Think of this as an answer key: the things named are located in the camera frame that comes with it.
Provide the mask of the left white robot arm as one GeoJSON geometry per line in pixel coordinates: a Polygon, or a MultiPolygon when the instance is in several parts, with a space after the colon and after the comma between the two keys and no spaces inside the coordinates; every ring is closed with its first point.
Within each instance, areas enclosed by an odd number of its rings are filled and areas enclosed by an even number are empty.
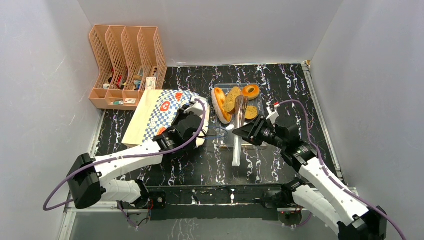
{"type": "Polygon", "coordinates": [[[196,99],[178,109],[170,127],[141,145],[105,156],[78,156],[66,178],[75,207],[86,209],[100,201],[127,202],[137,208],[147,206],[150,193],[141,180],[117,177],[161,164],[164,155],[195,149],[206,121],[205,111],[206,104],[196,99]]]}

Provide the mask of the blue checkered paper bag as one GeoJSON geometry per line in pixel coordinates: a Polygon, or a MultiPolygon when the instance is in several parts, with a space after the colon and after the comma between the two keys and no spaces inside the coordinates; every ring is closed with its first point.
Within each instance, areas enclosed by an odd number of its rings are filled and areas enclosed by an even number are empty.
{"type": "MultiPolygon", "coordinates": [[[[168,127],[176,118],[178,109],[190,106],[196,99],[208,104],[208,100],[199,94],[187,90],[146,90],[130,121],[123,137],[123,144],[129,148],[141,146],[153,140],[168,127]]],[[[208,133],[212,129],[209,125],[211,108],[203,114],[200,126],[195,133],[197,146],[214,137],[208,133]]]]}

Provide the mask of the orange fake donut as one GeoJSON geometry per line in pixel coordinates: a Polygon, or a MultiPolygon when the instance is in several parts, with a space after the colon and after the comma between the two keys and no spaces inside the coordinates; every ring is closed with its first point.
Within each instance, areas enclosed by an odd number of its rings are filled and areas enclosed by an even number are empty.
{"type": "Polygon", "coordinates": [[[245,86],[241,90],[241,92],[250,101],[256,99],[261,93],[259,86],[256,85],[256,84],[250,84],[250,85],[245,86]]]}

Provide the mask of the fake long baguette roll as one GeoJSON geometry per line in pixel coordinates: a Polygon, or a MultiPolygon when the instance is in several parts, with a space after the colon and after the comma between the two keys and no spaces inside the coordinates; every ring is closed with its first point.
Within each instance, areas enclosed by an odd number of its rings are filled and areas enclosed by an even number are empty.
{"type": "Polygon", "coordinates": [[[229,124],[232,120],[232,115],[224,110],[226,94],[223,92],[223,90],[219,87],[215,87],[211,91],[211,100],[219,121],[224,125],[229,124]]]}

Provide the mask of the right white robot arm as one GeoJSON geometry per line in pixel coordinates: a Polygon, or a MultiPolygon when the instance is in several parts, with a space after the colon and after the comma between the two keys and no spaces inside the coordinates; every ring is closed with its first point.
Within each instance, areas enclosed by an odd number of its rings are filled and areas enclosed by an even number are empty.
{"type": "Polygon", "coordinates": [[[284,162],[302,176],[283,184],[280,191],[264,192],[255,202],[265,208],[304,207],[329,226],[340,240],[386,239],[384,210],[379,206],[372,209],[356,199],[353,192],[320,163],[318,152],[301,140],[297,126],[272,125],[259,115],[234,129],[233,134],[254,146],[267,143],[279,148],[284,162]]]}

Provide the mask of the fake crusted bread slice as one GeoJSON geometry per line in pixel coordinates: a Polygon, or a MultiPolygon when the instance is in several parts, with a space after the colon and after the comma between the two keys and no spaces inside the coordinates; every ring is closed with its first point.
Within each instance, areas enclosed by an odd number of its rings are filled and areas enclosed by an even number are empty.
{"type": "Polygon", "coordinates": [[[227,113],[235,113],[236,98],[240,95],[242,95],[242,91],[238,86],[233,87],[231,91],[226,95],[225,101],[223,103],[223,109],[227,113]]]}

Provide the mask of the fake herb bread slice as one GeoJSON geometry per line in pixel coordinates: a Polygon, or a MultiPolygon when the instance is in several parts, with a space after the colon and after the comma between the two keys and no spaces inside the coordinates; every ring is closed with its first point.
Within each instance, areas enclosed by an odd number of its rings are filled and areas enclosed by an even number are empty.
{"type": "Polygon", "coordinates": [[[258,116],[258,114],[259,114],[259,111],[256,106],[248,105],[245,110],[244,118],[246,120],[253,120],[258,116]]]}

